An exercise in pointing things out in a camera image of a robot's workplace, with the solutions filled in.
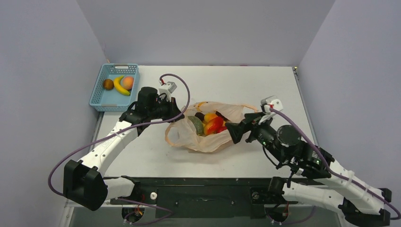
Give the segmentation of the translucent orange plastic bag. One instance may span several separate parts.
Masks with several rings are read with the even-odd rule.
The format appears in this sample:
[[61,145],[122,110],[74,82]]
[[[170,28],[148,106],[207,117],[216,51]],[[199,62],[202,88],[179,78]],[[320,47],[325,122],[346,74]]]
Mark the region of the translucent orange plastic bag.
[[184,112],[185,118],[169,124],[165,131],[165,141],[171,147],[182,147],[201,153],[213,153],[233,145],[228,131],[217,134],[201,135],[198,126],[190,120],[196,113],[208,114],[219,112],[229,122],[239,123],[244,118],[244,110],[248,108],[257,112],[252,105],[232,105],[220,102],[199,102],[190,105]]

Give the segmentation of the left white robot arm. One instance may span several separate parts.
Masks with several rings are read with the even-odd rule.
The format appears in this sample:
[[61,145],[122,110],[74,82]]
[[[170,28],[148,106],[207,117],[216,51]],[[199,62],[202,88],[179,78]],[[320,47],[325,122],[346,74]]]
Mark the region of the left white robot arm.
[[95,211],[106,200],[123,197],[128,203],[140,200],[138,182],[128,176],[107,178],[105,173],[118,155],[149,125],[174,122],[184,118],[172,93],[171,82],[159,89],[143,87],[128,109],[122,113],[110,133],[79,161],[70,160],[64,167],[63,195]]

